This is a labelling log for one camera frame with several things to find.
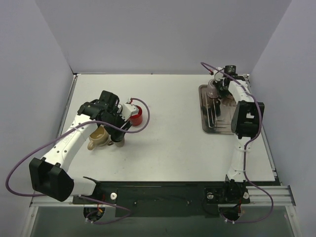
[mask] cable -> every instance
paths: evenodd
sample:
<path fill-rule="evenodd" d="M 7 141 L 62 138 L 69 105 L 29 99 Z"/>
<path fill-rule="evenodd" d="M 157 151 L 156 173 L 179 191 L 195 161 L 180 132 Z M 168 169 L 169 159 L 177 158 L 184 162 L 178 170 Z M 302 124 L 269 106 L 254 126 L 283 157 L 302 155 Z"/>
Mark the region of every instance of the cable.
<path fill-rule="evenodd" d="M 96 224 L 96 225 L 106 225 L 106 224 L 110 224 L 110 223 L 113 223 L 113 222 L 117 222 L 117 221 L 120 221 L 120 220 L 123 220 L 125 219 L 126 217 L 129 217 L 131 214 L 132 214 L 132 211 L 126 207 L 123 207 L 123 206 L 119 206 L 119 205 L 115 205 L 115 204 L 111 204 L 111 203 L 108 203 L 108 202 L 105 202 L 105 201 L 100 201 L 100 200 L 96 200 L 96 199 L 93 199 L 93 198 L 90 198 L 90 197 L 86 197 L 86 196 L 82 196 L 82 195 L 79 195 L 79 198 L 82 198 L 82 199 L 86 199 L 88 201 L 93 201 L 93 202 L 97 202 L 99 204 L 105 204 L 105 205 L 108 205 L 108 206 L 112 206 L 112 207 L 115 207 L 115 208 L 118 208 L 118 209 L 121 209 L 121 210 L 125 210 L 125 211 L 128 211 L 129 213 L 122 216 L 122 217 L 119 217 L 115 220 L 112 220 L 112 221 L 104 221 L 104 222 L 94 222 L 94 221 L 90 221 L 90 223 L 92 224 Z M 96 213 L 98 211 L 93 211 L 93 212 L 90 212 L 86 217 L 85 217 L 85 220 L 88 221 L 88 217 L 94 213 Z"/>
<path fill-rule="evenodd" d="M 219 73 L 219 71 L 222 71 L 222 70 L 224 70 L 224 68 L 222 68 L 221 70 L 218 70 L 215 74 L 214 74 L 214 80 L 216 81 L 216 82 L 218 82 L 217 80 L 216 80 L 216 75 Z"/>
<path fill-rule="evenodd" d="M 64 137 L 66 137 L 66 136 L 68 136 L 70 133 L 72 133 L 73 131 L 75 131 L 76 129 L 78 129 L 78 128 L 82 127 L 82 126 L 85 126 L 85 125 L 91 124 L 91 123 L 98 123 L 98 124 L 106 125 L 106 126 L 108 126 L 108 127 L 114 128 L 114 129 L 116 129 L 116 130 L 118 130 L 118 131 L 125 132 L 125 133 L 138 133 L 138 132 L 143 131 L 143 130 L 147 127 L 147 125 L 148 125 L 148 123 L 149 123 L 149 120 L 150 120 L 150 111 L 149 111 L 149 108 L 148 108 L 147 104 L 146 104 L 144 101 L 142 101 L 141 99 L 137 99 L 137 98 L 132 98 L 132 99 L 141 102 L 141 103 L 146 107 L 146 109 L 147 109 L 147 113 L 148 113 L 147 121 L 146 121 L 145 125 L 144 125 L 142 128 L 140 128 L 140 129 L 138 129 L 138 130 L 136 130 L 136 131 L 127 131 L 127 130 L 123 130 L 123 129 L 119 128 L 119 127 L 115 127 L 114 125 L 112 125 L 112 124 L 110 124 L 110 123 L 107 123 L 107 122 L 103 122 L 103 121 L 92 120 L 92 121 L 83 122 L 82 124 L 79 124 L 78 126 L 72 128 L 72 129 L 70 129 L 69 131 L 67 131 L 67 132 L 65 132 L 64 134 L 60 135 L 60 136 L 57 137 L 56 139 L 54 139 L 54 140 L 52 140 L 52 141 L 46 143 L 45 145 L 43 145 L 43 146 L 41 146 L 41 147 L 35 149 L 35 150 L 32 151 L 31 153 L 29 153 L 29 154 L 27 154 L 25 157 L 23 157 L 23 158 L 11 169 L 11 171 L 10 171 L 9 174 L 8 174 L 8 176 L 6 177 L 6 180 L 5 180 L 5 187 L 6 187 L 6 189 L 7 189 L 10 193 L 12 193 L 12 194 L 14 194 L 14 195 L 17 195 L 17 196 L 22 196 L 22 197 L 42 197 L 42 196 L 46 196 L 46 195 L 44 195 L 44 194 L 22 194 L 22 193 L 19 193 L 19 192 L 14 191 L 14 190 L 9 186 L 9 181 L 10 181 L 10 178 L 11 178 L 12 174 L 13 174 L 14 171 L 15 171 L 26 159 L 28 159 L 30 156 L 34 155 L 35 153 L 39 152 L 40 150 L 44 149 L 45 147 L 48 147 L 49 145 L 51 145 L 51 144 L 57 142 L 58 140 L 60 140 L 60 139 L 62 139 L 62 138 L 64 138 Z"/>
<path fill-rule="evenodd" d="M 213 66 L 211 66 L 211 65 L 209 65 L 209 64 L 207 64 L 207 63 L 201 62 L 201 64 L 202 64 L 202 66 L 204 66 L 204 67 L 205 67 L 205 66 L 208 66 L 208 67 L 210 67 L 210 68 L 216 70 L 215 67 L 213 67 Z M 270 200 L 271 200 L 271 208 L 270 208 L 270 211 L 269 211 L 269 213 L 268 213 L 267 215 L 265 215 L 265 216 L 263 216 L 263 217 L 261 217 L 261 218 L 259 218 L 259 219 L 257 219 L 257 220 L 254 220 L 254 221 L 236 221 L 236 222 L 234 222 L 234 223 L 236 223 L 236 224 L 237 224 L 237 223 L 240 223 L 240 224 L 243 224 L 243 223 L 256 223 L 256 222 L 259 222 L 259 221 L 262 221 L 262 220 L 268 218 L 268 217 L 271 215 L 271 213 L 273 212 L 273 208 L 274 208 L 274 201 L 273 201 L 272 196 L 271 196 L 267 191 L 265 191 L 264 189 L 260 188 L 259 186 L 255 185 L 254 183 L 252 183 L 252 182 L 249 180 L 249 178 L 248 178 L 248 176 L 247 176 L 247 174 L 246 174 L 246 154 L 247 154 L 246 150 L 247 150 L 248 144 L 249 144 L 250 142 L 253 142 L 254 140 L 256 140 L 256 139 L 259 137 L 260 133 L 261 133 L 261 128 L 262 128 L 262 115 L 261 115 L 261 110 L 260 110 L 260 107 L 259 107 L 259 104 L 258 104 L 258 101 L 256 100 L 256 98 L 255 98 L 252 94 L 250 94 L 250 93 L 246 90 L 246 88 L 245 88 L 238 80 L 236 80 L 236 79 L 233 78 L 232 76 L 228 75 L 227 73 L 224 73 L 224 72 L 222 72 L 222 71 L 218 71 L 218 72 L 222 73 L 223 75 L 225 75 L 226 77 L 230 78 L 231 80 L 233 80 L 234 82 L 236 82 L 238 85 L 240 85 L 240 87 L 243 89 L 243 91 L 246 93 L 246 95 L 250 96 L 250 97 L 253 99 L 253 101 L 254 101 L 254 103 L 255 103 L 255 105 L 256 105 L 257 111 L 258 111 L 258 115 L 259 115 L 259 130 L 258 130 L 258 133 L 256 134 L 256 136 L 255 136 L 254 138 L 252 138 L 251 140 L 249 140 L 249 141 L 245 144 L 245 146 L 244 146 L 245 152 L 243 153 L 243 170 L 244 170 L 244 175 L 245 175 L 245 178 L 246 178 L 247 182 L 248 182 L 249 184 L 251 184 L 252 186 L 254 186 L 255 188 L 257 188 L 257 189 L 263 191 L 266 195 L 268 195 L 268 197 L 269 197 Z"/>
<path fill-rule="evenodd" d="M 99 208 L 99 205 L 97 205 L 97 209 L 99 210 L 100 213 L 103 213 L 103 211 L 101 210 L 101 208 Z"/>
<path fill-rule="evenodd" d="M 211 75 L 214 73 L 212 70 L 210 70 L 207 66 L 207 64 L 206 63 L 201 63 L 202 64 L 202 66 L 203 67 L 205 67 L 210 73 L 211 73 Z"/>

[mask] screw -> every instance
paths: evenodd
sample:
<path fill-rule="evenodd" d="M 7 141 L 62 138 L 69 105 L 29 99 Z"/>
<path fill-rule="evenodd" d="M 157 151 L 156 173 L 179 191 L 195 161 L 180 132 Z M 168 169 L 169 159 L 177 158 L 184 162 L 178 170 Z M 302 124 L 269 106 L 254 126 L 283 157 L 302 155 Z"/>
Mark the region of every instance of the screw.
<path fill-rule="evenodd" d="M 248 198 L 249 198 L 249 193 L 244 192 L 244 194 L 243 194 L 243 198 L 244 198 L 244 199 L 248 199 Z"/>
<path fill-rule="evenodd" d="M 111 200 L 117 199 L 118 195 L 116 193 L 111 193 L 110 198 Z"/>
<path fill-rule="evenodd" d="M 213 193 L 207 193 L 207 194 L 206 194 L 206 198 L 207 198 L 207 199 L 213 199 L 213 198 L 214 198 Z"/>

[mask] metal tray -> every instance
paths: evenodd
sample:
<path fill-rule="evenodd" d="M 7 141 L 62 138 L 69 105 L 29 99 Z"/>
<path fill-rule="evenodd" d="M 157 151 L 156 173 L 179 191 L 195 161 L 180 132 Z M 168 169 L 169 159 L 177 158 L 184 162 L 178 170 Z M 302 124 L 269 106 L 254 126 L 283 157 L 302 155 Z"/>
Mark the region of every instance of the metal tray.
<path fill-rule="evenodd" d="M 231 122 L 236 109 L 234 99 L 211 99 L 206 95 L 207 85 L 198 88 L 202 128 L 206 133 L 233 134 Z"/>

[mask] black base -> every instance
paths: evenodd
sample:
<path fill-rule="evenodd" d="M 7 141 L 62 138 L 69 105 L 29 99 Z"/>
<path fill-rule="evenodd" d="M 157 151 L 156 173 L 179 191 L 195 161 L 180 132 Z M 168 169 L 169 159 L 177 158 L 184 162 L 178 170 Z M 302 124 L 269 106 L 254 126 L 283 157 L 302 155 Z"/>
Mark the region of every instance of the black base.
<path fill-rule="evenodd" d="M 105 208 L 104 207 L 100 207 L 99 209 L 102 210 L 102 212 L 100 212 L 98 210 L 98 208 L 95 208 L 95 207 L 85 207 L 85 208 L 83 208 L 83 216 L 86 218 L 87 215 L 89 213 L 91 213 L 88 216 L 88 220 L 90 220 L 90 221 L 98 221 L 98 220 L 100 220 L 102 218 L 102 216 L 105 213 Z"/>
<path fill-rule="evenodd" d="M 97 182 L 91 198 L 115 203 L 132 210 L 132 217 L 218 217 L 218 204 L 237 204 L 239 200 L 226 202 L 224 198 L 208 199 L 209 190 L 221 192 L 224 182 Z M 259 182 L 257 185 L 279 185 L 279 182 Z M 111 193 L 118 195 L 111 200 Z M 73 204 L 90 201 L 74 197 Z M 242 199 L 242 204 L 250 199 Z M 126 215 L 117 209 L 116 217 Z"/>

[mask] white cable tie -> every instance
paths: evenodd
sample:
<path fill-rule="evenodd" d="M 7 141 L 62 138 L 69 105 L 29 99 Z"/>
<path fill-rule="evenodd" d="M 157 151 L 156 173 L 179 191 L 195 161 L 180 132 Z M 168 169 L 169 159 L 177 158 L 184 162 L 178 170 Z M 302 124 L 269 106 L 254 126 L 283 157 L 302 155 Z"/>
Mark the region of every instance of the white cable tie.
<path fill-rule="evenodd" d="M 237 87 L 241 87 L 242 88 L 242 94 L 247 95 L 247 93 L 250 93 L 249 91 L 247 91 L 248 86 L 243 85 L 243 84 L 237 84 Z"/>
<path fill-rule="evenodd" d="M 76 130 L 77 132 L 79 132 L 83 136 L 83 133 L 79 128 L 77 128 L 77 127 L 71 127 L 71 128 L 73 128 L 74 130 Z"/>
<path fill-rule="evenodd" d="M 238 151 L 241 152 L 250 152 L 251 147 L 247 147 L 247 149 L 238 148 Z"/>

